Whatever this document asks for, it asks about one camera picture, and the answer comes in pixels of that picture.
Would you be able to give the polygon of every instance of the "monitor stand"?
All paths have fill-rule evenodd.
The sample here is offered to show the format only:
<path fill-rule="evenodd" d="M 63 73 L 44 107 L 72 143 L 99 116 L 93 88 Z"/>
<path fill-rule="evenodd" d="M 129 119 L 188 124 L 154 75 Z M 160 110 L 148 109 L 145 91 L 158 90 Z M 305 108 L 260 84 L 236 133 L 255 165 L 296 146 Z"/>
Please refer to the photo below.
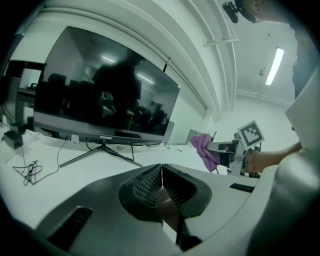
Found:
<path fill-rule="evenodd" d="M 135 162 L 134 160 L 132 160 L 132 159 L 129 158 L 129 157 L 125 157 L 125 156 L 117 153 L 116 151 L 114 151 L 114 150 L 112 150 L 111 148 L 107 147 L 105 144 L 102 144 L 101 146 L 98 146 L 98 147 L 96 147 L 95 149 L 92 149 L 92 150 L 90 150 L 90 151 L 87 152 L 87 153 L 84 153 L 84 154 L 82 154 L 82 155 L 79 155 L 79 156 L 75 157 L 74 159 L 71 159 L 71 160 L 69 160 L 69 161 L 67 161 L 67 162 L 65 162 L 65 163 L 63 163 L 63 164 L 60 164 L 59 167 L 62 168 L 62 167 L 65 167 L 65 166 L 67 166 L 67 165 L 70 165 L 70 164 L 72 164 L 72 163 L 74 163 L 74 162 L 76 162 L 76 161 L 78 161 L 78 160 L 81 160 L 81 159 L 83 159 L 83 158 L 85 158 L 85 157 L 88 157 L 88 156 L 90 156 L 90 155 L 92 155 L 92 154 L 94 154 L 94 153 L 96 153 L 96 152 L 98 152 L 98 151 L 105 151 L 105 152 L 107 152 L 108 154 L 110 154 L 110 155 L 112 155 L 112 156 L 121 158 L 121 159 L 126 160 L 127 162 L 132 163 L 132 164 L 134 164 L 134 165 L 136 165 L 136 166 L 142 167 L 142 164 Z"/>

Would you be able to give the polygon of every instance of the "purple cloth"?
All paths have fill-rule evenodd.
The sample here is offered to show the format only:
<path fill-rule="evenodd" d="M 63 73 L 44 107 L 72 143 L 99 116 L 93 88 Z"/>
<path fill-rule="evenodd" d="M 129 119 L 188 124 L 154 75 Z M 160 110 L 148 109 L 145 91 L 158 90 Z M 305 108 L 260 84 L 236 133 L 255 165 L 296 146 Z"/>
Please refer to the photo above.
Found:
<path fill-rule="evenodd" d="M 217 169 L 220 164 L 220 155 L 218 152 L 210 152 L 206 150 L 206 146 L 211 142 L 211 136 L 209 134 L 202 134 L 200 136 L 194 136 L 191 139 L 191 144 L 196 148 L 196 152 L 201 157 L 205 167 L 212 173 Z"/>

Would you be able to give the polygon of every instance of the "monitor screen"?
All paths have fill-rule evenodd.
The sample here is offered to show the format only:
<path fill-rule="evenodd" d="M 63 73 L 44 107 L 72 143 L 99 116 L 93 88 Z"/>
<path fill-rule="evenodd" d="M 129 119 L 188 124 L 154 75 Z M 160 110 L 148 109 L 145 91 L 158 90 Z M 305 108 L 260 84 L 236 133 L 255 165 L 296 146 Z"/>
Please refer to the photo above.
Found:
<path fill-rule="evenodd" d="M 179 90 L 133 50 L 68 26 L 41 72 L 34 124 L 87 137 L 162 141 Z"/>

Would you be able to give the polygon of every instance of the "table surface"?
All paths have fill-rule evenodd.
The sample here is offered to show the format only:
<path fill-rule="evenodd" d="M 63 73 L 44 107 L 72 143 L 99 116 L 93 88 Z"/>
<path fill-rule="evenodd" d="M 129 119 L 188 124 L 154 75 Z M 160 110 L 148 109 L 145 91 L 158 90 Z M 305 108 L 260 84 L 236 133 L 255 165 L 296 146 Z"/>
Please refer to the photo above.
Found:
<path fill-rule="evenodd" d="M 8 128 L 0 127 L 0 133 Z M 23 146 L 26 164 L 38 160 L 42 171 L 36 178 L 41 179 L 57 170 L 57 154 L 64 140 L 42 134 L 28 146 Z M 96 144 L 89 143 L 91 148 Z M 161 164 L 177 164 L 180 166 L 208 172 L 196 150 L 188 145 L 157 147 L 134 147 L 135 161 L 143 166 Z M 66 141 L 59 153 L 58 162 L 62 164 L 88 151 L 85 143 L 74 144 Z M 132 157 L 131 150 L 118 151 L 125 157 Z M 23 166 L 22 152 L 15 155 L 8 163 L 0 163 L 0 193 L 12 216 L 32 228 L 57 205 L 75 194 L 86 185 L 102 178 L 128 172 L 138 168 L 120 158 L 99 151 L 75 163 L 67 165 L 41 182 L 24 186 L 21 177 L 12 166 Z"/>

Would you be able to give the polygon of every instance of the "fluorescent light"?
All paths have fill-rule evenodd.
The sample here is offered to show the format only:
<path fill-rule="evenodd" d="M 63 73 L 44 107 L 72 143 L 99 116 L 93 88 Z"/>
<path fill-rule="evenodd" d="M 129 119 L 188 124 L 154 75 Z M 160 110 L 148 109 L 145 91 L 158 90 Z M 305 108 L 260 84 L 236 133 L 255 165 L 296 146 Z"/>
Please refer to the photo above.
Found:
<path fill-rule="evenodd" d="M 275 56 L 274 56 L 274 60 L 273 60 L 273 64 L 270 70 L 270 73 L 265 81 L 265 84 L 267 86 L 271 85 L 271 83 L 273 82 L 273 80 L 275 79 L 275 76 L 278 72 L 278 69 L 280 67 L 282 58 L 284 57 L 285 54 L 285 50 L 281 49 L 281 48 L 277 48 L 276 52 L 275 52 Z"/>
<path fill-rule="evenodd" d="M 150 81 L 149 79 L 146 79 L 144 76 L 142 76 L 142 75 L 140 75 L 140 74 L 138 74 L 138 76 L 141 77 L 141 78 L 143 78 L 143 79 L 145 79 L 145 80 L 147 80 L 149 83 L 154 84 L 154 82 Z"/>
<path fill-rule="evenodd" d="M 115 60 L 109 59 L 109 58 L 107 58 L 107 57 L 105 57 L 105 56 L 102 56 L 102 58 L 104 58 L 105 60 L 107 60 L 107 61 L 109 61 L 109 62 L 116 62 Z"/>

